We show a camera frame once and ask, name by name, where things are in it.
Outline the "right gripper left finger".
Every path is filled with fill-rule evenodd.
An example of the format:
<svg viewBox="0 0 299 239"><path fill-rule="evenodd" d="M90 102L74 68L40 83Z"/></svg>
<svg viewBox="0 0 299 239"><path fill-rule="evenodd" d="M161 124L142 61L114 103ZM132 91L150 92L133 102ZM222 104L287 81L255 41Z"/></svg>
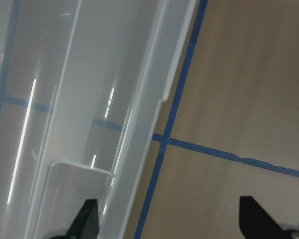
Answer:
<svg viewBox="0 0 299 239"><path fill-rule="evenodd" d="M67 239L96 239L99 233L99 215L97 199L87 199L69 230Z"/></svg>

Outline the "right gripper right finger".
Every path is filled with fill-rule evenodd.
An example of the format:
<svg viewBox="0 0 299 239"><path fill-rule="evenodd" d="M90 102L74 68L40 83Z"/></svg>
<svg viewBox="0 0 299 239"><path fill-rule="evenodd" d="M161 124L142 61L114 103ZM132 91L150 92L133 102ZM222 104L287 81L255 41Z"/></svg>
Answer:
<svg viewBox="0 0 299 239"><path fill-rule="evenodd" d="M289 238L252 196L240 197L239 228L245 239Z"/></svg>

